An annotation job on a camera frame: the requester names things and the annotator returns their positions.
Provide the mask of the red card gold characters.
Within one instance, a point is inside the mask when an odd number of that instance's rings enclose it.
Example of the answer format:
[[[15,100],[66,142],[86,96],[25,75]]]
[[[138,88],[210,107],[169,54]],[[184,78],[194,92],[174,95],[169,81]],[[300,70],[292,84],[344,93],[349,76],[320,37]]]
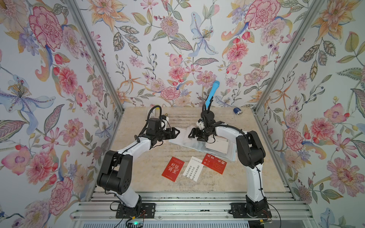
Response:
[[[215,157],[214,155],[211,154],[206,154],[202,164],[214,171],[216,171],[219,174],[223,174],[224,170],[226,168],[227,162]]]

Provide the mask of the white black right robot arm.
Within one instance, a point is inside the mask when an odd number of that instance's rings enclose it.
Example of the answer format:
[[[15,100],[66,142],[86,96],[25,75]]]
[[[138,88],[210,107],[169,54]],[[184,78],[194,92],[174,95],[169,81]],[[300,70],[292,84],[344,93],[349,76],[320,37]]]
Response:
[[[202,107],[201,118],[197,126],[188,135],[190,139],[207,143],[210,136],[219,136],[236,145],[237,157],[246,169],[248,190],[244,206],[238,204],[231,208],[230,213],[236,217],[240,211],[244,216],[258,218],[267,216],[271,218],[271,211],[263,190],[262,167],[266,152],[256,131],[244,132],[243,130],[215,121],[214,113],[210,110],[211,101]]]

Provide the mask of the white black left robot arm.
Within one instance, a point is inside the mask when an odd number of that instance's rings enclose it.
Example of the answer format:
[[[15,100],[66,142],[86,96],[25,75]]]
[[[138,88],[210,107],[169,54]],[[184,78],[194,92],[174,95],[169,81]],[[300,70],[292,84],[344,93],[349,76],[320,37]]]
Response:
[[[142,214],[142,197],[130,186],[132,181],[133,161],[158,146],[158,142],[175,139],[180,131],[171,127],[167,117],[162,114],[159,105],[150,109],[146,123],[135,141],[129,146],[105,154],[97,178],[97,186],[105,194],[113,194],[121,201],[121,206],[129,213]]]

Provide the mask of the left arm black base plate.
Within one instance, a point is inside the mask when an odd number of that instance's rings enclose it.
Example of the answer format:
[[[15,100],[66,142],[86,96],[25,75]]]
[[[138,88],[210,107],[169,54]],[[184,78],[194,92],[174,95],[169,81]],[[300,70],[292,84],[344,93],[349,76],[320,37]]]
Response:
[[[134,208],[129,208],[120,203],[116,210],[117,219],[153,219],[155,217],[156,204],[155,203],[142,203],[136,205]]]

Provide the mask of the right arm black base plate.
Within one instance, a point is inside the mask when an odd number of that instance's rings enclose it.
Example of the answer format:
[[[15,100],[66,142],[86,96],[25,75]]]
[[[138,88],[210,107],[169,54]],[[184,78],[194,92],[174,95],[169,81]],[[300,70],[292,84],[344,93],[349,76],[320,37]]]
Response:
[[[247,203],[231,203],[228,213],[235,219],[268,219],[272,218],[268,204],[253,205]]]

